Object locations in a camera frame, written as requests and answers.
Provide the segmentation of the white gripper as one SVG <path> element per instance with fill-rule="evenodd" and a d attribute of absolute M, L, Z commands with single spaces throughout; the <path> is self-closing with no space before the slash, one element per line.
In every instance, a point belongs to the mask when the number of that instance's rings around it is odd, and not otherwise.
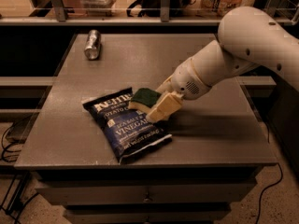
<path fill-rule="evenodd" d="M 192 58 L 188 58 L 156 89 L 157 92 L 162 93 L 162 96 L 150 109 L 146 119 L 151 123 L 167 119 L 182 108 L 183 99 L 198 99 L 210 89 L 211 87 L 205 84 L 197 74 Z"/>

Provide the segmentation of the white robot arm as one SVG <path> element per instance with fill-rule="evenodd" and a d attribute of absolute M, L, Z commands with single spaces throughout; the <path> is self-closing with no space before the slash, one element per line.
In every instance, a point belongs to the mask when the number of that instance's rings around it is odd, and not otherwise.
<path fill-rule="evenodd" d="M 264 66 L 299 90 L 299 39 L 255 7 L 238 7 L 221 19 L 218 38 L 180 64 L 157 89 L 147 120 L 156 123 L 217 83 Z"/>

